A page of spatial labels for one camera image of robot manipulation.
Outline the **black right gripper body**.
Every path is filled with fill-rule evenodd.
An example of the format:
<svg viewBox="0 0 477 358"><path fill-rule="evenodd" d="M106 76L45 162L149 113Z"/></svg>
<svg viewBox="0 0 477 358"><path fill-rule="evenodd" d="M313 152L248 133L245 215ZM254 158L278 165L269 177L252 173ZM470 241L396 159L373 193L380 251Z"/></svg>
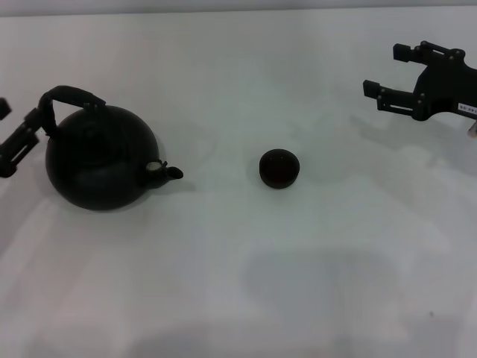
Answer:
<svg viewBox="0 0 477 358"><path fill-rule="evenodd" d="M411 117L424 122L438 113L476 118L476 70L449 60L428 65L418 77Z"/></svg>

